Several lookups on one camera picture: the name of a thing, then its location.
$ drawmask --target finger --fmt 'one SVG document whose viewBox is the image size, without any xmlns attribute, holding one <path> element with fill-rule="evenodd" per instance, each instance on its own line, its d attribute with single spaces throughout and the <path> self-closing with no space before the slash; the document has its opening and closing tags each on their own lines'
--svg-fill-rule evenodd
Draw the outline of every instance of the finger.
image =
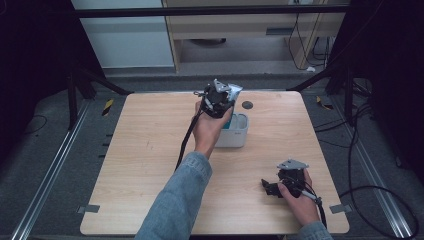
<svg viewBox="0 0 424 240">
<path fill-rule="evenodd" d="M 282 184 L 281 182 L 277 183 L 278 186 L 278 190 L 280 190 L 281 195 L 283 195 L 283 197 L 287 200 L 290 200 L 291 198 L 293 198 L 293 196 L 291 195 L 289 189 L 286 187 L 286 185 Z"/>
<path fill-rule="evenodd" d="M 224 116 L 223 116 L 222 118 L 223 118 L 223 119 L 225 119 L 226 121 L 230 120 L 232 112 L 233 112 L 233 107 L 230 107 L 230 108 L 229 108 L 229 109 L 227 109 L 227 111 L 224 113 Z"/>
<path fill-rule="evenodd" d="M 303 169 L 303 175 L 305 175 L 305 182 L 309 184 L 309 186 L 312 187 L 312 179 L 309 176 L 309 172 L 308 170 L 306 170 L 306 168 Z"/>
</svg>

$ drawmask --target table top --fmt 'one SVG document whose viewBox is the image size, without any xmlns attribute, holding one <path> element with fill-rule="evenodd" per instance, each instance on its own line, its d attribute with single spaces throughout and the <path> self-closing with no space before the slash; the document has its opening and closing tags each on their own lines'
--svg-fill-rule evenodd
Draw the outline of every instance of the table top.
<svg viewBox="0 0 424 240">
<path fill-rule="evenodd" d="M 194 105 L 192 92 L 141 93 L 127 97 L 97 179 L 81 232 L 134 235 L 174 172 Z M 243 109 L 250 101 L 252 109 Z M 300 225 L 284 199 L 266 195 L 261 179 L 277 182 L 279 163 L 289 158 L 309 164 L 313 188 L 322 197 L 331 233 L 345 233 L 344 213 L 302 96 L 297 92 L 242 91 L 235 112 L 249 118 L 241 148 L 216 148 L 213 175 L 192 234 L 292 234 Z M 194 149 L 194 137 L 186 153 Z"/>
</svg>

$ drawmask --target wrist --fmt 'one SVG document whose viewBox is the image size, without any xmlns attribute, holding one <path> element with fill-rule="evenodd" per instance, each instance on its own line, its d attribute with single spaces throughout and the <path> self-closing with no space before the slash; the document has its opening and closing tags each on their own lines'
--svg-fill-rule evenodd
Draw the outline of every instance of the wrist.
<svg viewBox="0 0 424 240">
<path fill-rule="evenodd" d="M 210 144 L 196 144 L 194 151 L 202 153 L 207 159 L 209 159 L 213 148 L 214 146 L 211 146 Z"/>
</svg>

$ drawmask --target black cable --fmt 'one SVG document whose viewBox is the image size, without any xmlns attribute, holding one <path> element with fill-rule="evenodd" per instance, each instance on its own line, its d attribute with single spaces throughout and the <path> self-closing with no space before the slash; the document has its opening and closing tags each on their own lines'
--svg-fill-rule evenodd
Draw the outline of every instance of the black cable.
<svg viewBox="0 0 424 240">
<path fill-rule="evenodd" d="M 332 123 L 335 123 L 335 122 L 338 122 L 338 121 L 343 121 L 343 119 L 342 119 L 342 118 L 340 118 L 340 119 L 337 119 L 337 120 L 334 120 L 334 121 L 331 121 L 331 122 L 323 123 L 323 124 L 320 124 L 320 125 L 318 125 L 318 126 L 315 126 L 314 128 L 323 127 L 323 126 L 325 126 L 325 125 L 329 125 L 329 124 L 332 124 Z"/>
<path fill-rule="evenodd" d="M 335 129 L 335 128 L 338 128 L 338 127 L 342 126 L 342 125 L 343 125 L 343 124 L 345 124 L 345 123 L 347 123 L 347 121 L 343 121 L 343 122 L 341 122 L 341 123 L 339 123 L 339 124 L 337 124 L 337 125 L 334 125 L 334 126 L 332 126 L 332 127 L 329 127 L 329 128 L 320 129 L 320 130 L 315 130 L 315 133 L 319 133 L 319 132 L 325 132 L 325 131 L 333 130 L 333 129 Z"/>
<path fill-rule="evenodd" d="M 318 195 L 315 193 L 314 189 L 312 188 L 312 186 L 309 183 L 307 183 L 306 181 L 304 183 L 308 186 L 308 187 L 305 187 L 305 190 L 316 197 L 316 199 L 313 200 L 313 201 L 318 206 L 319 215 L 321 217 L 322 224 L 324 225 L 325 228 L 327 228 L 327 218 L 325 216 L 325 212 L 324 212 L 324 208 L 322 206 L 321 198 L 318 197 Z"/>
<path fill-rule="evenodd" d="M 314 57 L 314 59 L 316 59 L 316 60 L 324 61 L 324 65 L 326 65 L 326 64 L 327 64 L 327 61 L 328 61 L 328 58 L 329 58 L 329 56 L 330 56 L 330 37 L 327 37 L 327 38 L 326 38 L 326 46 L 325 46 L 325 51 L 324 51 L 324 53 L 316 53 L 316 52 L 315 52 L 315 49 L 316 49 L 316 46 L 317 46 L 317 44 L 318 44 L 319 40 L 320 40 L 320 38 L 319 38 L 319 37 L 317 37 L 317 39 L 315 40 L 314 47 L 313 47 L 313 49 L 312 49 L 312 56 L 313 56 L 313 57 Z"/>
<path fill-rule="evenodd" d="M 385 236 L 385 237 L 389 237 L 389 238 L 393 238 L 393 239 L 412 239 L 412 238 L 415 238 L 417 235 L 418 235 L 418 232 L 419 232 L 419 223 L 418 223 L 418 219 L 417 219 L 417 217 L 415 216 L 415 214 L 412 212 L 412 210 L 411 210 L 411 208 L 408 206 L 408 204 L 406 204 L 405 203 L 405 201 L 403 201 L 398 195 L 396 195 L 396 194 L 394 194 L 392 191 L 390 191 L 390 190 L 388 190 L 388 189 L 386 189 L 386 188 L 383 188 L 383 187 L 379 187 L 379 186 L 362 186 L 362 187 L 356 187 L 356 188 L 353 188 L 352 187 L 352 151 L 353 151 L 353 146 L 354 146 L 354 144 L 355 144 L 355 138 L 356 138 L 356 135 L 357 135 L 357 132 L 358 132 L 358 117 L 360 116 L 360 113 L 362 112 L 362 111 L 365 111 L 365 110 L 367 110 L 367 109 L 369 109 L 370 108 L 370 106 L 366 106 L 365 108 L 363 108 L 363 109 L 361 109 L 361 107 L 358 109 L 358 111 L 357 111 L 357 113 L 355 114 L 355 119 L 354 119 L 354 125 L 353 125 L 353 127 L 354 127 L 354 131 L 353 131 L 353 136 L 352 136 L 352 141 L 351 141 L 351 144 L 350 144 L 350 146 L 349 146 L 349 154 L 348 154 L 348 183 L 349 183 L 349 190 L 347 191 L 347 192 L 345 192 L 345 193 L 342 193 L 341 195 L 339 195 L 339 197 L 341 198 L 341 197 L 343 197 L 344 195 L 346 195 L 347 193 L 350 193 L 350 197 L 351 197 L 351 200 L 352 200 L 352 204 L 353 204 L 353 206 L 355 207 L 355 209 L 356 209 L 356 212 L 358 213 L 358 215 L 359 215 L 359 217 L 362 219 L 362 220 L 364 220 L 365 221 L 365 223 L 367 223 L 371 228 L 373 228 L 375 231 L 377 231 L 378 233 L 380 233 L 381 235 L 383 235 L 383 236 Z M 391 235 L 391 234 L 389 234 L 389 233 L 386 233 L 386 232 L 384 232 L 383 230 L 381 230 L 381 229 L 379 229 L 378 227 L 376 227 L 374 224 L 372 224 L 370 221 L 368 221 L 365 217 L 364 217 L 364 215 L 361 213 L 361 211 L 359 210 L 359 208 L 358 208 L 358 206 L 357 206 L 357 204 L 356 204 L 356 201 L 355 201 L 355 198 L 354 198 L 354 196 L 353 196 L 353 192 L 354 191 L 356 191 L 356 190 L 359 190 L 359 189 L 365 189 L 365 188 L 376 188 L 376 189 L 380 189 L 380 190 L 383 190 L 383 191 L 387 191 L 387 192 L 389 192 L 389 193 L 391 193 L 393 196 L 395 196 L 396 198 L 397 198 L 397 200 L 399 201 L 399 202 L 401 202 L 404 206 L 405 206 L 405 208 L 411 213 L 411 215 L 412 215 L 412 218 L 414 219 L 414 222 L 415 222 L 415 232 L 411 235 L 411 236 L 409 236 L 409 237 L 406 237 L 406 238 L 399 238 L 399 237 L 397 237 L 397 236 L 395 236 L 395 235 Z"/>
<path fill-rule="evenodd" d="M 36 118 L 36 117 L 41 117 L 41 118 L 43 118 L 43 119 L 44 119 L 44 123 L 41 125 L 41 127 L 37 128 L 37 129 L 35 129 L 35 130 L 29 131 L 29 132 L 24 132 L 24 134 L 25 134 L 25 135 L 28 135 L 28 134 L 32 134 L 32 133 L 38 132 L 38 131 L 40 131 L 40 130 L 44 127 L 44 126 L 46 126 L 46 124 L 47 124 L 47 117 L 45 117 L 45 116 L 43 116 L 43 115 L 34 115 L 34 117 L 33 117 L 33 118 Z"/>
<path fill-rule="evenodd" d="M 333 146 L 336 146 L 336 147 L 349 148 L 349 146 L 342 146 L 342 145 L 335 144 L 335 143 L 332 143 L 332 142 L 328 142 L 328 141 L 325 141 L 325 140 L 322 140 L 322 139 L 318 139 L 318 141 L 323 142 L 323 143 L 327 143 L 327 144 L 330 144 L 330 145 L 333 145 Z"/>
<path fill-rule="evenodd" d="M 311 62 L 309 62 L 309 60 L 308 60 L 308 57 L 306 56 L 306 49 L 305 49 L 305 46 L 303 45 L 303 41 L 302 41 L 302 38 L 301 38 L 301 36 L 300 36 L 300 31 L 299 31 L 299 13 L 296 13 L 296 21 L 295 21 L 295 23 L 294 23 L 294 26 L 293 26 L 293 31 L 291 32 L 291 34 L 290 34 L 290 36 L 289 36 L 289 52 L 290 52 L 290 55 L 291 55 L 291 57 L 292 57 L 292 59 L 293 59 L 293 62 L 294 62 L 294 65 L 295 65 L 295 67 L 298 69 L 298 70 L 306 70 L 306 68 L 300 68 L 299 66 L 297 66 L 297 64 L 296 64 L 296 61 L 294 61 L 294 56 L 293 56 L 293 52 L 291 51 L 291 38 L 292 38 L 292 36 L 293 36 L 293 33 L 294 33 L 294 31 L 295 30 L 297 30 L 297 34 L 298 34 L 298 36 L 299 36 L 299 41 L 300 41 L 300 45 L 302 46 L 302 50 L 303 50 L 303 56 L 305 57 L 305 60 L 311 65 L 311 67 L 318 67 L 318 66 L 323 66 L 324 64 L 312 64 Z"/>
<path fill-rule="evenodd" d="M 200 105 L 200 107 L 199 107 L 199 110 L 197 111 L 197 113 L 196 113 L 196 115 L 193 117 L 193 119 L 191 119 L 190 126 L 189 126 L 189 128 L 188 128 L 188 130 L 187 130 L 187 133 L 186 133 L 186 135 L 185 135 L 185 137 L 184 137 L 183 142 L 181 143 L 180 156 L 178 157 L 177 165 L 175 166 L 175 170 L 174 170 L 174 171 L 176 171 L 176 170 L 177 170 L 177 168 L 178 168 L 178 167 L 180 166 L 180 164 L 181 164 L 181 161 L 183 160 L 184 151 L 185 151 L 185 148 L 186 148 L 186 146 L 187 146 L 187 142 L 188 142 L 188 140 L 189 140 L 189 138 L 190 138 L 191 133 L 193 132 L 194 127 L 196 126 L 197 121 L 199 120 L 200 115 L 202 115 L 202 113 L 203 113 L 203 111 L 202 111 L 203 106 L 202 106 L 202 105 L 204 104 L 204 102 L 205 102 L 205 101 L 204 101 L 204 96 L 203 96 L 203 97 L 202 97 L 202 101 L 201 101 L 201 105 Z"/>
</svg>

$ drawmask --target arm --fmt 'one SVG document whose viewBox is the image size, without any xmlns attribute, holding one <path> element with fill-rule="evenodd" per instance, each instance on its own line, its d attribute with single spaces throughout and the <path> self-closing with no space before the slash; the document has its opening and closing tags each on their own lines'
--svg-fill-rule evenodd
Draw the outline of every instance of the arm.
<svg viewBox="0 0 424 240">
<path fill-rule="evenodd" d="M 187 154 L 158 194 L 136 239 L 189 239 L 211 175 L 204 154 Z"/>
<path fill-rule="evenodd" d="M 312 186 L 311 177 L 306 169 L 304 169 L 304 173 L 305 181 L 309 184 L 309 186 Z M 333 239 L 322 224 L 318 216 L 317 206 L 312 199 L 304 195 L 300 195 L 299 198 L 293 197 L 287 187 L 282 183 L 278 183 L 278 188 L 281 195 L 283 195 L 284 199 L 286 199 L 297 221 L 302 225 L 302 228 L 299 231 L 300 239 Z"/>
<path fill-rule="evenodd" d="M 196 103 L 196 112 L 200 102 Z M 158 194 L 139 229 L 136 239 L 189 239 L 212 175 L 209 157 L 231 110 L 221 119 L 202 114 L 193 129 L 195 149 Z"/>
</svg>

